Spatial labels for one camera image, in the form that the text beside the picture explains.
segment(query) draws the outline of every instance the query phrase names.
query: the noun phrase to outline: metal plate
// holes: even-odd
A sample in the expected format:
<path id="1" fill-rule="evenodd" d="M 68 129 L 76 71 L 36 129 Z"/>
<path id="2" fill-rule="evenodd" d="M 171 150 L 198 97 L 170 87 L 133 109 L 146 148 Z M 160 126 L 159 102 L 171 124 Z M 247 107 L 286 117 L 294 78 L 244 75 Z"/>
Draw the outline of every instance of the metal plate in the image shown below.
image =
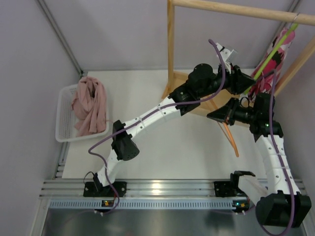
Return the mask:
<path id="1" fill-rule="evenodd" d="M 110 209 L 104 205 L 104 200 L 52 200 L 52 209 Z M 235 209 L 233 200 L 137 200 L 121 199 L 117 209 Z"/>
<path id="2" fill-rule="evenodd" d="M 268 230 L 279 234 L 284 229 Z M 286 236 L 304 235 L 300 227 L 291 229 Z M 257 223 L 254 211 L 235 215 L 217 210 L 130 209 L 102 217 L 93 210 L 49 209 L 42 236 L 266 236 L 266 233 Z"/>
<path id="3" fill-rule="evenodd" d="M 179 179 L 179 180 L 160 180 L 160 179 L 118 179 L 117 181 L 127 182 L 125 198 L 133 199 L 152 199 L 152 198 L 216 198 L 215 181 L 229 181 L 227 179 Z M 266 179 L 259 179 L 263 186 L 267 186 Z M 302 194 L 306 194 L 303 182 L 295 179 Z M 41 199 L 83 199 L 84 184 L 82 179 L 56 179 L 46 180 L 43 184 Z"/>

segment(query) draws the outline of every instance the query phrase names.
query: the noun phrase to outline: white plastic basket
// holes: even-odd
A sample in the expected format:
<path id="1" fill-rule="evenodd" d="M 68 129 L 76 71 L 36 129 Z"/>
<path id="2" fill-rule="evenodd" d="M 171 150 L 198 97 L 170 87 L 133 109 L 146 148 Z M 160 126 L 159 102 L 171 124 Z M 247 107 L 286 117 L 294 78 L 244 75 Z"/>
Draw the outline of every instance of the white plastic basket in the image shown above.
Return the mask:
<path id="1" fill-rule="evenodd" d="M 73 96 L 76 90 L 77 85 L 70 85 L 61 89 L 61 91 L 59 92 L 55 136 L 56 140 L 61 143 L 91 139 L 105 135 L 109 131 L 109 121 L 107 121 L 106 129 L 104 132 L 76 137 L 78 130 L 74 128 L 74 125 L 76 122 L 79 121 L 79 119 L 75 116 L 75 113 L 71 108 L 71 102 L 73 100 Z M 108 106 L 106 106 L 106 120 L 108 119 Z"/>

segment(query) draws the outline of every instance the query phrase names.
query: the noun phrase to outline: metal frame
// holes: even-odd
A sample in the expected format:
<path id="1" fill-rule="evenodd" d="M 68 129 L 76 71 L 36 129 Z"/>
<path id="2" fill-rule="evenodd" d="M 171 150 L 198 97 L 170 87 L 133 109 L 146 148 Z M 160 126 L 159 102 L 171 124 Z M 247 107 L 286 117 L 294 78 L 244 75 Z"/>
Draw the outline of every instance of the metal frame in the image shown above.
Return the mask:
<path id="1" fill-rule="evenodd" d="M 128 179 L 126 195 L 121 198 L 120 209 L 234 209 L 233 201 L 246 200 L 246 197 L 218 198 L 215 196 L 214 181 L 227 179 L 181 179 L 145 180 Z M 267 186 L 266 179 L 259 182 Z M 302 194 L 306 194 L 301 180 L 295 180 Z M 82 179 L 46 180 L 40 193 L 40 204 L 33 223 L 31 236 L 41 235 L 48 208 L 99 209 L 101 201 L 112 198 L 83 197 Z M 304 222 L 306 232 L 313 232 L 313 215 Z"/>
<path id="2" fill-rule="evenodd" d="M 66 41 L 62 31 L 60 30 L 53 14 L 51 13 L 50 9 L 48 8 L 45 0 L 35 0 L 35 2 L 38 4 L 39 8 L 41 9 L 44 16 L 46 17 L 48 23 L 52 27 L 57 39 L 59 40 L 61 46 L 63 47 L 65 53 L 69 57 L 73 66 L 75 67 L 76 71 L 79 73 L 79 75 L 82 75 L 83 71 L 82 71 L 77 59 L 75 58 L 68 42 Z"/>
<path id="3" fill-rule="evenodd" d="M 58 160 L 55 163 L 55 171 L 54 175 L 52 176 L 52 179 L 61 178 L 63 176 L 62 173 L 65 165 L 65 158 L 67 157 L 69 147 L 70 147 L 69 142 L 62 143 Z"/>

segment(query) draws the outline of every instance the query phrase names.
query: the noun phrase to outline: wooden pole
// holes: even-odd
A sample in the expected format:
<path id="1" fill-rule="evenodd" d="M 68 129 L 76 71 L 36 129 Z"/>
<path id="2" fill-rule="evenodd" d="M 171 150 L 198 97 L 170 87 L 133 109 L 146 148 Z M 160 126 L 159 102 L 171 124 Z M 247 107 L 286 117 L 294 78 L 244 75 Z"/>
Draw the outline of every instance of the wooden pole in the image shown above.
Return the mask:
<path id="1" fill-rule="evenodd" d="M 277 96 L 281 92 L 281 90 L 286 86 L 286 84 L 289 83 L 289 81 L 294 77 L 296 72 L 299 71 L 299 69 L 312 56 L 314 52 L 315 52 L 315 36 L 306 45 L 306 47 L 295 59 L 295 61 L 291 64 L 291 66 L 285 72 L 285 74 L 281 77 L 281 79 L 279 79 L 276 85 L 275 96 Z"/>
<path id="2" fill-rule="evenodd" d="M 223 12 L 241 16 L 250 16 L 267 20 L 275 20 L 282 22 L 294 21 L 297 24 L 315 26 L 315 16 L 313 15 L 299 14 L 298 17 L 296 17 L 296 13 L 292 12 L 275 11 L 264 8 L 239 6 L 233 4 L 202 0 L 173 0 L 173 4 L 175 6 Z"/>
<path id="3" fill-rule="evenodd" d="M 167 60 L 168 84 L 167 92 L 170 93 L 174 83 L 174 23 L 175 6 L 173 0 L 167 0 Z"/>

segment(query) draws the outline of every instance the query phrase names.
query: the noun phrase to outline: cable tie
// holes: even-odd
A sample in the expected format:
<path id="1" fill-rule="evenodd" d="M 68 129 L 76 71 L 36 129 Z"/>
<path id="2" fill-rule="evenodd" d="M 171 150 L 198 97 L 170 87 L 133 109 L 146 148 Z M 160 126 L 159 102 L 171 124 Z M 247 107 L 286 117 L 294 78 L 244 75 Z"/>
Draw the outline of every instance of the cable tie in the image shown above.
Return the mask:
<path id="1" fill-rule="evenodd" d="M 167 122 L 167 119 L 166 119 L 166 117 L 165 117 L 165 114 L 164 114 L 163 111 L 162 111 L 161 104 L 159 104 L 159 105 L 157 106 L 157 109 L 161 112 L 161 114 L 162 114 L 163 119 L 165 120 L 165 122 Z"/>
<path id="2" fill-rule="evenodd" d="M 141 123 L 141 125 L 142 125 L 142 128 L 144 129 L 146 126 L 144 125 L 143 120 L 142 120 L 141 117 L 139 117 L 139 121 L 140 121 L 140 123 Z"/>
<path id="3" fill-rule="evenodd" d="M 107 160 L 107 161 L 108 161 L 108 160 Z M 107 168 L 107 166 L 106 166 L 106 165 L 104 165 L 104 168 L 108 170 L 108 168 Z"/>

